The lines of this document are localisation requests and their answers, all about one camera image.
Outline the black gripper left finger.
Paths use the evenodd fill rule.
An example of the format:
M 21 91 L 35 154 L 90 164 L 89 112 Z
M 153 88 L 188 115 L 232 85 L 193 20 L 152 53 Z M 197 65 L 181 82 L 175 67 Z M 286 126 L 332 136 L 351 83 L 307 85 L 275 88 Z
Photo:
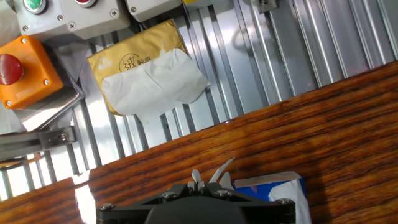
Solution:
M 198 183 L 175 184 L 171 188 L 126 206 L 104 203 L 96 209 L 97 223 L 144 223 L 149 212 L 158 205 L 192 196 L 198 192 Z

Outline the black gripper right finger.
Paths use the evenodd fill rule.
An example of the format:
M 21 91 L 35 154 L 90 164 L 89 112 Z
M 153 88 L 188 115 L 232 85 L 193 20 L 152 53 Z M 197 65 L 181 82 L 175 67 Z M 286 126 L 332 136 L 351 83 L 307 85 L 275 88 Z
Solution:
M 295 202 L 289 198 L 267 201 L 215 182 L 200 182 L 198 195 L 205 199 L 199 214 L 208 223 L 295 223 Z

